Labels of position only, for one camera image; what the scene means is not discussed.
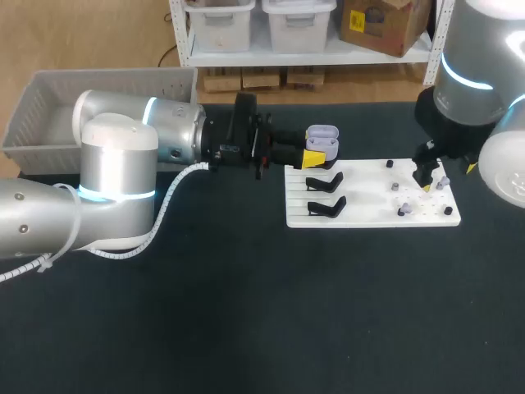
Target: yellow tag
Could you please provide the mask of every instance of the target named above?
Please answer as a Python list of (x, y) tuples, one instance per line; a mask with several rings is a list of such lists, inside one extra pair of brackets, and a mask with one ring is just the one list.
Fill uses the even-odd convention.
[(352, 10), (350, 12), (350, 30), (364, 33), (364, 13)]
[(471, 165), (468, 166), (468, 169), (467, 169), (467, 175), (470, 174), (470, 172), (471, 172), (474, 168), (476, 168), (476, 165), (477, 165), (477, 163), (474, 163), (474, 164), (471, 164)]

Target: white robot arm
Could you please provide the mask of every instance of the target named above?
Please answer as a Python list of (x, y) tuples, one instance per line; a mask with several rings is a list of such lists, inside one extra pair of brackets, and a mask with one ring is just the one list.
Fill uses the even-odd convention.
[(414, 178), (431, 181), (436, 158), (479, 162), (499, 197), (525, 208), (525, 2), (457, 0), (435, 87), (416, 118), (431, 144), (420, 147)]

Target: power cord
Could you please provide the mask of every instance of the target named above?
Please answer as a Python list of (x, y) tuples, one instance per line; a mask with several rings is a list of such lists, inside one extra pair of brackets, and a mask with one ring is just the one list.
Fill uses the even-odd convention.
[[(171, 23), (171, 13), (168, 12), (167, 14), (164, 15), (164, 21), (166, 23)], [(162, 61), (166, 58), (166, 56), (171, 52), (173, 51), (175, 48), (177, 48), (177, 44), (175, 44), (174, 46), (172, 46), (171, 48), (169, 48), (166, 52), (164, 52), (164, 54), (162, 55), (161, 57), (161, 60), (158, 61), (158, 64), (157, 64), (157, 67), (160, 67), (162, 65)]]

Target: label on box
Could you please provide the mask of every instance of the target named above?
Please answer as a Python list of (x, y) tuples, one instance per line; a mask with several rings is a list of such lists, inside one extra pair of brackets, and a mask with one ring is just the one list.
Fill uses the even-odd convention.
[(350, 12), (350, 29), (364, 33), (364, 13), (352, 10)]

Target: cable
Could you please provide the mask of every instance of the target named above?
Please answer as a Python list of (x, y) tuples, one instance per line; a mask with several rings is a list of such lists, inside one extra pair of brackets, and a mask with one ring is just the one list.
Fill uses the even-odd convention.
[(28, 271), (37, 268), (40, 266), (39, 273), (42, 273), (47, 268), (51, 268), (53, 266), (53, 262), (57, 260), (58, 258), (62, 257), (75, 243), (76, 237), (79, 235), (80, 231), (80, 222), (81, 222), (81, 215), (80, 215), (80, 205), (82, 204), (80, 201), (80, 197), (78, 196), (75, 189), (73, 189), (69, 185), (64, 185), (63, 183), (57, 183), (56, 185), (53, 185), (57, 188), (66, 188), (71, 192), (71, 195), (73, 195), (73, 200), (75, 201), (75, 219), (73, 221), (73, 225), (71, 227), (71, 232), (69, 237), (67, 238), (66, 243), (64, 246), (56, 253), (53, 257), (50, 253), (42, 254), (37, 259), (22, 265), (19, 268), (15, 268), (8, 273), (0, 274), (0, 283), (5, 282), (9, 279), (12, 279), (14, 277), (17, 277), (21, 275), (22, 273), (27, 273)]
[(158, 64), (157, 64), (157, 67), (160, 67), (161, 64), (162, 64), (162, 61), (164, 60), (164, 58), (168, 55), (169, 52), (171, 52), (173, 49), (177, 48), (177, 45), (175, 44), (174, 46), (172, 46), (171, 48), (169, 48), (166, 52), (164, 52), (164, 54), (162, 55), (161, 57), (161, 60), (158, 61)]
[(155, 224), (153, 225), (152, 230), (149, 232), (148, 239), (138, 248), (132, 250), (131, 252), (127, 253), (108, 253), (101, 250), (90, 250), (90, 253), (93, 253), (99, 257), (104, 257), (105, 259), (112, 259), (112, 260), (123, 260), (123, 259), (130, 259), (131, 257), (135, 257), (137, 254), (140, 254), (144, 252), (144, 250), (151, 244), (153, 241), (153, 238), (157, 235), (158, 229), (161, 226), (162, 220), (164, 219), (164, 214), (166, 213), (167, 206), (171, 201), (171, 197), (173, 196), (173, 193), (175, 192), (176, 187), (180, 184), (180, 182), (188, 176), (191, 172), (199, 171), (199, 170), (208, 170), (209, 166), (208, 163), (199, 163), (199, 164), (193, 164), (187, 168), (185, 168), (171, 183), (170, 187), (167, 190), (166, 196), (164, 197), (164, 200), (162, 201), (161, 209), (158, 213), (157, 220), (155, 220)]
[[(171, 13), (168, 12), (164, 15), (164, 21), (166, 23), (171, 23)], [(171, 52), (173, 49), (177, 48), (177, 45), (175, 44), (174, 46), (172, 46), (171, 48), (169, 48), (166, 52), (164, 52), (164, 54), (162, 55), (161, 57), (161, 60), (158, 61), (158, 64), (157, 64), (157, 67), (160, 67), (161, 64), (162, 64), (162, 61), (164, 60), (164, 58), (168, 55), (169, 52)]]

